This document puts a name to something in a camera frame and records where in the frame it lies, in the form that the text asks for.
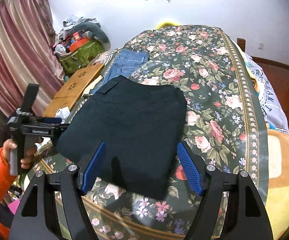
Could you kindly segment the person left hand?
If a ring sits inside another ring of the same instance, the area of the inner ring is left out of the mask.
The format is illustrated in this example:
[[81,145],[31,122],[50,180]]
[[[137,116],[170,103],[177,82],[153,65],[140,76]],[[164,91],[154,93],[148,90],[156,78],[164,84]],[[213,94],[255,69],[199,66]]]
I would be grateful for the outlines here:
[[[25,153],[25,156],[21,159],[21,168],[27,170],[31,167],[34,159],[34,155],[37,152],[37,144],[41,143],[41,139],[38,139],[36,143],[27,150]],[[6,161],[10,162],[10,152],[11,150],[17,149],[17,144],[13,142],[12,139],[8,139],[3,144],[3,157],[6,159]]]

